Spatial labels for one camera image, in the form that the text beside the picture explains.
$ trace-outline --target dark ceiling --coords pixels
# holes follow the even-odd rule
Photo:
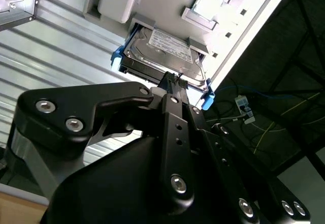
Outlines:
[[[324,56],[325,0],[302,1],[319,43],[320,53]],[[216,120],[209,123],[211,125],[220,121],[226,123],[254,151],[264,133],[263,130],[251,124],[244,124],[242,119],[237,121],[231,119],[220,120],[220,118],[240,115],[234,101],[234,98],[237,96],[237,90],[234,85],[245,85],[260,92],[268,92],[286,64],[291,62],[292,65],[288,66],[287,73],[275,88],[275,91],[322,89],[325,84],[325,73],[317,56],[311,35],[312,33],[307,31],[307,25],[297,0],[282,0],[281,4],[216,90],[215,102],[205,112],[207,120]],[[304,39],[305,44],[298,47],[301,40]],[[302,64],[302,66],[307,68],[303,69],[303,72],[296,64]],[[309,70],[316,74],[312,75],[318,82],[306,74],[306,71],[308,72]],[[258,95],[250,89],[238,87],[238,91],[239,94],[254,95],[254,101],[257,104],[275,112],[278,116],[305,99],[317,94],[316,91],[309,93],[293,91],[287,94],[293,94],[294,96],[286,96],[286,99],[270,99]],[[254,124],[266,130],[274,118],[270,120],[265,117],[264,112],[261,113],[261,111],[254,110],[254,108],[252,110],[256,118]],[[308,144],[314,142],[313,146],[320,147],[320,144],[316,144],[316,139],[318,138],[318,142],[321,142],[319,137],[325,132],[325,118],[308,125],[302,124],[312,122],[323,116],[325,116],[325,96],[321,91],[320,94],[315,95],[312,99],[287,112],[283,117],[288,120],[290,126],[295,125],[300,128],[297,130],[297,133],[301,132],[302,134],[301,136],[299,135],[300,139],[304,139]],[[290,161],[293,163],[303,156],[297,142],[293,140],[286,129],[281,129],[283,129],[281,125],[272,127],[270,129],[271,132],[265,133],[256,150],[256,156],[277,173],[288,167]]]

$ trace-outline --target black metal bracket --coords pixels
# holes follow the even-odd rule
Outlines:
[[[274,178],[263,177],[271,173],[263,167],[254,171],[240,147],[233,143],[229,148],[230,131],[220,125],[210,131],[202,112],[188,104],[180,78],[168,79],[174,77],[167,74],[161,82],[168,90],[149,90],[129,82],[21,95],[7,151],[27,164],[51,199],[42,223],[299,223],[310,219],[306,207],[288,189]],[[132,130],[141,130],[142,138],[83,166],[87,145]],[[242,174],[242,165],[260,183],[264,213],[254,204],[252,179]],[[294,200],[304,214],[297,207],[288,212],[283,200],[292,208]]]

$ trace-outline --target cable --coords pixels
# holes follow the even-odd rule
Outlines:
[[[290,99],[290,98],[293,98],[292,95],[270,96],[270,95],[267,95],[267,94],[263,94],[263,93],[259,92],[258,90],[254,89],[252,87],[249,87],[249,86],[245,86],[245,85],[231,85],[231,86],[227,86],[227,87],[224,87],[224,88],[221,88],[221,89],[217,89],[214,93],[221,92],[221,91],[223,91],[225,89],[228,89],[228,88],[237,88],[237,87],[254,91],[255,93],[258,93],[259,95],[262,95],[262,96],[267,97],[269,99]]]
[[[269,158],[270,163],[268,164],[268,167],[269,167],[269,169],[272,168],[273,167],[272,154],[269,153],[269,152],[267,152],[267,151],[265,151],[265,150],[261,150],[261,149],[258,149],[258,151],[261,152],[261,153],[264,153]]]
[[[304,97],[304,96],[301,96],[301,95],[298,95],[298,94],[294,94],[294,96],[295,96],[295,97],[298,97],[298,98],[300,98],[300,99],[302,99],[302,100],[307,100],[307,101],[310,102],[311,104],[313,104],[313,105],[315,105],[315,106],[319,106],[319,107],[325,109],[325,105],[322,105],[322,104],[320,104],[320,103],[318,103],[318,102],[315,102],[315,101],[310,101],[309,99],[307,99],[307,98]]]
[[[311,121],[311,122],[303,123],[302,125],[310,125],[310,124],[313,124],[313,123],[315,123],[315,122],[321,121],[321,120],[323,120],[324,118],[325,118],[325,116],[323,116],[323,117],[321,117],[321,118],[319,118],[319,119],[317,119],[317,120]]]
[[[236,86],[236,95],[238,96],[238,95],[239,95],[239,88],[238,88],[237,83],[236,83],[232,78],[230,78],[230,77],[228,77],[228,76],[227,76],[227,78],[228,78],[229,80],[231,80],[231,81],[233,82],[233,84]]]
[[[246,116],[246,114],[242,114],[240,116],[234,116],[234,117],[224,117],[224,118],[211,119],[211,120],[207,120],[207,122],[217,121],[217,120],[227,120],[227,119],[238,119],[238,118],[242,118],[242,117],[245,117],[245,116]]]
[[[283,116],[284,114],[288,113],[289,111],[292,111],[293,109],[295,109],[295,108],[297,108],[298,106],[302,105],[302,104],[305,103],[306,101],[308,101],[308,100],[310,100],[310,99],[312,99],[312,98],[318,96],[319,94],[320,94],[320,93],[316,93],[316,94],[312,95],[311,97],[309,97],[308,99],[306,99],[306,100],[304,100],[304,101],[302,101],[302,102],[296,104],[295,106],[293,106],[293,107],[291,107],[290,109],[288,109],[288,110],[286,110],[285,112],[283,112],[283,113],[281,114],[281,116]],[[271,128],[273,125],[274,125],[274,122],[272,122],[272,123],[269,125],[269,127],[266,129],[266,131],[262,134],[262,136],[261,136],[261,138],[259,139],[259,141],[258,141],[258,143],[257,143],[257,145],[256,145],[256,148],[255,148],[255,150],[254,150],[254,154],[256,153],[257,148],[259,147],[259,144],[261,143],[261,141],[262,141],[262,139],[264,138],[265,134],[270,130],[270,128]]]
[[[259,129],[261,131],[264,131],[264,132],[266,131],[266,129],[263,129],[263,128],[257,126],[253,122],[251,122],[250,125],[254,126],[255,128],[257,128],[257,129]],[[281,131],[284,131],[284,130],[286,130],[286,129],[269,130],[269,133],[281,132]]]

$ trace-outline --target metal screw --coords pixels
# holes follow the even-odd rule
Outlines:
[[[199,113],[200,113],[200,110],[199,110],[198,108],[196,108],[196,107],[192,107],[192,109],[194,110],[194,112],[195,112],[196,114],[199,114]]]
[[[282,206],[289,215],[294,215],[294,211],[286,201],[282,201]]]
[[[50,101],[38,101],[36,108],[43,113],[51,113],[55,111],[55,105]]]
[[[175,97],[171,97],[171,101],[174,103],[178,103],[178,99],[176,99]]]
[[[298,204],[297,202],[294,202],[294,205],[295,205],[295,208],[297,209],[297,211],[305,216],[306,215],[306,212],[304,211],[303,207],[300,206],[300,204]]]
[[[10,3],[10,4],[9,4],[9,7],[10,7],[11,9],[14,9],[14,10],[16,9],[16,5],[13,4],[13,3]]]
[[[221,159],[222,163],[224,163],[227,167],[229,166],[229,163],[227,162],[226,159]]]
[[[249,218],[254,216],[253,209],[246,200],[239,199],[238,204],[239,204],[240,209],[244,212],[245,215],[247,215]]]
[[[75,118],[70,118],[66,121],[66,126],[70,131],[79,132],[83,129],[83,123]]]
[[[183,194],[186,192],[186,184],[180,176],[177,175],[172,176],[171,183],[173,189],[179,194]]]
[[[149,92],[144,88],[140,88],[140,92],[143,94],[149,94]]]
[[[224,126],[221,126],[221,127],[220,127],[220,130],[221,130],[224,134],[229,134],[228,130],[227,130]]]

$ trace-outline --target white metal panel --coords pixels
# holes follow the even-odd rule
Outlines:
[[[227,50],[220,53],[216,59],[210,59],[210,62],[203,64],[211,68],[207,77],[211,77],[213,90],[217,89],[281,0],[254,0],[254,2],[260,3],[261,6],[252,3],[245,18],[238,25],[235,35],[231,36]]]
[[[8,139],[17,98],[29,89],[128,81],[110,70],[119,37],[86,21],[84,0],[38,0],[37,20],[0,32],[0,147]],[[138,138],[139,132],[86,149],[84,161]]]

